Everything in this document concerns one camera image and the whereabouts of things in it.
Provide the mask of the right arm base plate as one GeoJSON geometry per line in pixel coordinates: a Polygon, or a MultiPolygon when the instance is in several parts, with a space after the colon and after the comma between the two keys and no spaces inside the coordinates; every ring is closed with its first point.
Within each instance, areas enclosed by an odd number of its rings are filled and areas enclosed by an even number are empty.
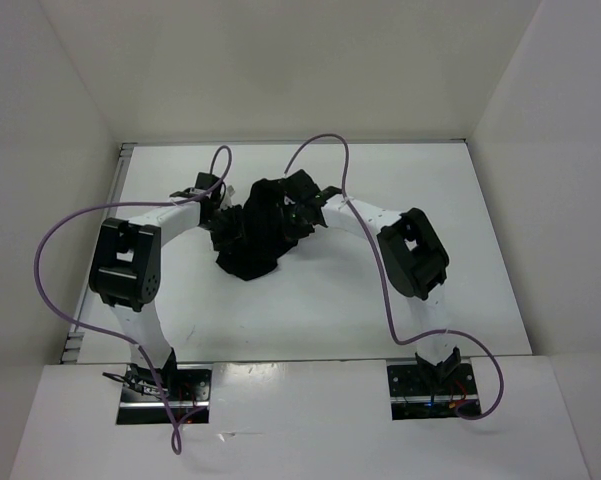
{"type": "Polygon", "coordinates": [[[387,365],[391,414],[394,421],[447,419],[482,413],[473,369],[463,361],[434,393],[414,360],[387,365]]]}

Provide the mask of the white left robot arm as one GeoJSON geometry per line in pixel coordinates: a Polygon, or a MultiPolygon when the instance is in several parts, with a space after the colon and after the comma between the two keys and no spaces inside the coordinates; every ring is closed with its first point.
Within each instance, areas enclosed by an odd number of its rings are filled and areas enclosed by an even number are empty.
{"type": "Polygon", "coordinates": [[[164,400],[183,388],[174,348],[161,327],[155,298],[161,285],[162,249],[178,236],[202,229],[217,252],[228,254],[245,234],[245,209],[231,200],[225,181],[201,172],[192,187],[129,219],[106,218],[89,272],[89,288],[110,308],[131,345],[130,387],[164,400]]]}

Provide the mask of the black skirt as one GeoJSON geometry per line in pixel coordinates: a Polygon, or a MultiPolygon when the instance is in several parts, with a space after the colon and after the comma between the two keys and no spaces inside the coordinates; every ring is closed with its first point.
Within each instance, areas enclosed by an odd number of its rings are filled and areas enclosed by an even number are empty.
{"type": "Polygon", "coordinates": [[[240,214],[244,218],[245,246],[235,252],[217,252],[216,264],[226,273],[251,281],[274,271],[278,259],[301,240],[284,238],[284,196],[317,194],[318,185],[304,170],[287,178],[256,181],[240,214]]]}

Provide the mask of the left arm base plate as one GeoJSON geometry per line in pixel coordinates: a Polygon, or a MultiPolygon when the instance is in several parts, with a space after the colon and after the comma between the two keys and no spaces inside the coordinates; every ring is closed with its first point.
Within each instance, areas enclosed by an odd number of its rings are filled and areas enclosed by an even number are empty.
{"type": "MultiPolygon", "coordinates": [[[[123,376],[112,379],[121,385],[116,417],[117,425],[169,424],[168,415],[151,376],[148,380],[132,378],[129,367],[123,376]]],[[[209,421],[212,366],[210,364],[181,364],[177,371],[177,385],[164,388],[174,418],[185,424],[206,424],[209,421]]]]}

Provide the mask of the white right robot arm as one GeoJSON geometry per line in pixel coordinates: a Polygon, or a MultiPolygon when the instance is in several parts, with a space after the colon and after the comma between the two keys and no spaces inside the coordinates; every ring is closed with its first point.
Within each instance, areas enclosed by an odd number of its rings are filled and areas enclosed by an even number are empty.
{"type": "Polygon", "coordinates": [[[391,291],[406,299],[421,333],[415,341],[418,380],[428,394],[453,381],[460,351],[449,339],[444,302],[449,255],[426,214],[386,210],[349,197],[337,187],[320,189],[303,170],[280,181],[285,224],[308,233],[315,226],[346,231],[370,242],[385,299],[391,291]]]}

